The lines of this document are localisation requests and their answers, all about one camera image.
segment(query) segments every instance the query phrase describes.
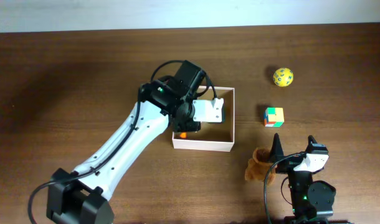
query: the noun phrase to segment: cardboard box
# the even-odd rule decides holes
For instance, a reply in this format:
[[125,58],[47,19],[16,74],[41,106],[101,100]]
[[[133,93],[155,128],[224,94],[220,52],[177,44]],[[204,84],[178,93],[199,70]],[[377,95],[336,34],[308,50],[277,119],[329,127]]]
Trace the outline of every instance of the cardboard box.
[[[198,92],[205,90],[200,86]],[[197,149],[208,151],[230,152],[234,145],[234,88],[215,87],[218,98],[224,99],[225,121],[223,123],[201,123],[201,130],[196,133],[187,133],[187,138],[179,137],[180,133],[172,134],[175,149]],[[211,100],[213,90],[208,91],[198,100]]]

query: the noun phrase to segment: yellow ball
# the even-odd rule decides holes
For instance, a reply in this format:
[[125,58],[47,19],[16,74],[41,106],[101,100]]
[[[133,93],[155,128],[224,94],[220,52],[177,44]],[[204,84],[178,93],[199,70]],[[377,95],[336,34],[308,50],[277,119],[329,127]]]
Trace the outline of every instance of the yellow ball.
[[273,82],[280,87],[288,86],[292,80],[294,80],[294,74],[288,68],[279,68],[273,74]]

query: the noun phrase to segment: tabletop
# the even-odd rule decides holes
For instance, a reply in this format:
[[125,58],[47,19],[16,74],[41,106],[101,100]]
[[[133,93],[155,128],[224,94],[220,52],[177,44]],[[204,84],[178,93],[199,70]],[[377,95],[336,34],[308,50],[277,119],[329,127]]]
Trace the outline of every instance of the tabletop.
[[[0,223],[29,223],[32,190],[92,155],[172,59],[235,88],[234,147],[173,149],[165,131],[118,184],[114,223],[265,223],[263,184],[244,171],[275,133],[285,154],[305,150],[311,134],[327,146],[314,179],[336,187],[332,219],[380,223],[380,24],[0,34]],[[290,86],[272,82],[279,67],[293,71]],[[264,127],[267,106],[284,109],[281,128]],[[284,177],[268,188],[274,219],[292,215]],[[34,201],[38,223],[50,223],[46,197]]]

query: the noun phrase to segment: colorful cube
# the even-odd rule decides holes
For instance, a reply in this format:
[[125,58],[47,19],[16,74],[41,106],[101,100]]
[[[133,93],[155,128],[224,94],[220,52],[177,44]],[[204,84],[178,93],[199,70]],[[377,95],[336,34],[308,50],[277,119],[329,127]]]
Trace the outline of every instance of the colorful cube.
[[283,108],[267,108],[264,121],[265,127],[280,127],[284,123]]

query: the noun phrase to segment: brown plush toy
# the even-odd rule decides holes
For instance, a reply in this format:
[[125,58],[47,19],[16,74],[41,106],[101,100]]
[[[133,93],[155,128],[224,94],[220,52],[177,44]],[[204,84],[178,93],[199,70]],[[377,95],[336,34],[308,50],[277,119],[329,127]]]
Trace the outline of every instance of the brown plush toy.
[[[245,180],[264,181],[267,171],[273,163],[268,162],[270,151],[267,149],[256,148],[252,153],[252,159],[248,160],[248,167],[245,170]],[[270,185],[275,179],[274,170],[269,174],[267,185]]]

